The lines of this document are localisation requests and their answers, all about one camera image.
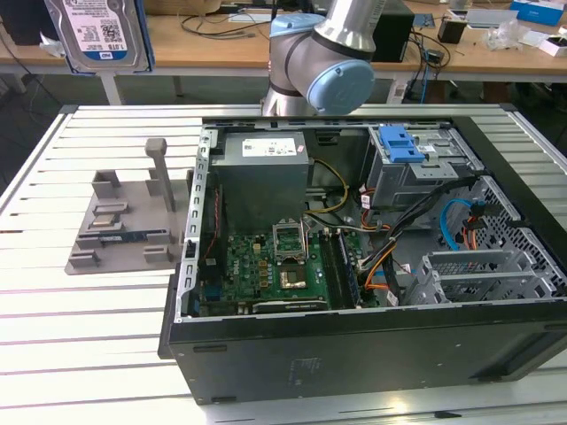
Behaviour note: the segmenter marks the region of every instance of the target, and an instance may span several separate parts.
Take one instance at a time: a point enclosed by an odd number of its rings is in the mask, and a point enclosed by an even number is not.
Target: hard drive
[[[45,0],[72,73],[150,72],[144,0]]]

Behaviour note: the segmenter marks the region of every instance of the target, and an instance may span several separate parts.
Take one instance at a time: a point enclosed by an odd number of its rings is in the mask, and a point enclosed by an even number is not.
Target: motherboard
[[[272,234],[229,236],[226,254],[221,279],[201,288],[203,315],[345,308],[358,293],[341,288],[342,282],[357,288],[352,264],[362,251],[355,233],[284,226]]]

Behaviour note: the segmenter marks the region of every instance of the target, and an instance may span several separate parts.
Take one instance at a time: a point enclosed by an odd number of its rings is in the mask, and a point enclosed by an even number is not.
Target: hard drive label
[[[118,15],[106,0],[65,0],[65,11],[81,51],[93,60],[120,60],[128,46]]]

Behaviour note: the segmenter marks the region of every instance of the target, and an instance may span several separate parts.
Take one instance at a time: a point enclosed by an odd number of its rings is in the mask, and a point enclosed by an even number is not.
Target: case label sticker
[[[287,383],[290,387],[316,382],[322,371],[322,359],[313,357],[310,359],[294,359],[291,361]]]
[[[436,152],[436,151],[435,151],[435,148],[434,148],[433,146],[428,145],[428,144],[423,144],[423,145],[418,144],[418,145],[416,146],[416,148],[417,148],[418,151],[420,151],[420,152],[422,152],[422,153]]]
[[[388,294],[386,295],[386,299],[388,300],[388,303],[392,307],[397,307],[398,304],[400,303],[400,301],[398,301],[398,297],[393,295],[393,293],[390,290],[388,291]]]
[[[243,157],[293,157],[297,154],[293,139],[245,139],[242,142]]]
[[[119,60],[128,46],[116,12],[107,0],[65,0],[65,11],[81,51],[93,60]]]

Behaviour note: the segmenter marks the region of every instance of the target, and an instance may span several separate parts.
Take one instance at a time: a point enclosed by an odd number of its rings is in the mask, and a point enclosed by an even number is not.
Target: blue box
[[[510,10],[518,11],[517,18],[520,20],[555,26],[563,15],[563,4],[514,0],[510,5]]]

